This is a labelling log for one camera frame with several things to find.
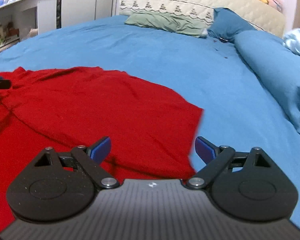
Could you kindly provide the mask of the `red sweater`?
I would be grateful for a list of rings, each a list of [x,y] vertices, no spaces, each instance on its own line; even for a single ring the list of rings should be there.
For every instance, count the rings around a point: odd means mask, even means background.
[[[118,70],[2,72],[0,90],[0,232],[12,221],[6,191],[45,147],[66,152],[111,139],[102,167],[119,181],[187,179],[203,110],[174,90]]]

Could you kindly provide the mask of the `blue bed sheet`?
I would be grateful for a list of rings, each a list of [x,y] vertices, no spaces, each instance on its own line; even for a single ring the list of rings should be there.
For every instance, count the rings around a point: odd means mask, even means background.
[[[0,72],[99,66],[175,90],[204,110],[198,134],[239,151],[263,148],[299,192],[300,134],[231,43],[126,25],[114,16],[50,31],[0,53]]]

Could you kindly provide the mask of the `white desk shelf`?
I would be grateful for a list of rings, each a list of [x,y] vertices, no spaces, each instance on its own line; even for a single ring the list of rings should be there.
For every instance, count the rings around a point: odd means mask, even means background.
[[[31,29],[39,34],[56,29],[57,0],[18,0],[0,6],[0,25],[12,22],[19,30],[19,40],[27,37]]]

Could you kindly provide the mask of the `white grey wardrobe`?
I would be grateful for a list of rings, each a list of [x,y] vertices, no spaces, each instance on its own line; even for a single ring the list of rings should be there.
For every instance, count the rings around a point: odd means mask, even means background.
[[[110,17],[116,0],[57,0],[57,28]]]

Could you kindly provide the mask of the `blue folded duvet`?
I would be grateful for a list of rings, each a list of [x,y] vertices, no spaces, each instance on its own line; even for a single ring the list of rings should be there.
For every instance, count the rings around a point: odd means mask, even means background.
[[[300,134],[300,56],[281,38],[260,30],[237,34],[234,44]]]

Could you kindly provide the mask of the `light blue blanket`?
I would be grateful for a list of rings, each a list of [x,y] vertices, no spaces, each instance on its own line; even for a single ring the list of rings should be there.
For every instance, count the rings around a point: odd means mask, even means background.
[[[283,45],[295,55],[300,56],[300,28],[285,33],[283,36]]]

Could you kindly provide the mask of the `dark blue pillow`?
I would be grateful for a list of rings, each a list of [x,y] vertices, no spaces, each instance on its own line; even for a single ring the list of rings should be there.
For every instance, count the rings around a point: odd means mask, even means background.
[[[213,38],[234,43],[236,35],[247,30],[256,28],[228,8],[215,8],[214,22],[207,32]]]

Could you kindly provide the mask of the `green pillow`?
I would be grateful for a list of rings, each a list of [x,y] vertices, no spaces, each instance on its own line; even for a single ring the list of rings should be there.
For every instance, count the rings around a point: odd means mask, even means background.
[[[208,35],[208,25],[205,22],[183,15],[171,14],[169,12],[135,12],[126,19],[125,24],[164,30],[170,33],[197,38],[206,38]]]

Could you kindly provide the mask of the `light pink plush toy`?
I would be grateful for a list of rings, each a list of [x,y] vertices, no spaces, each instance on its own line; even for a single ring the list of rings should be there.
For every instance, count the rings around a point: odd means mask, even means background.
[[[268,0],[268,5],[279,12],[283,11],[283,3],[281,0]]]

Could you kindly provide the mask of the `beige quilted headboard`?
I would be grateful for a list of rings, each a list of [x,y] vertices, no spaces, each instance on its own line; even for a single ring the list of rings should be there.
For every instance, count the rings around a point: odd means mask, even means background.
[[[282,37],[285,17],[259,0],[117,0],[116,13],[129,16],[138,11],[169,12],[211,25],[216,8],[228,8],[258,30]]]

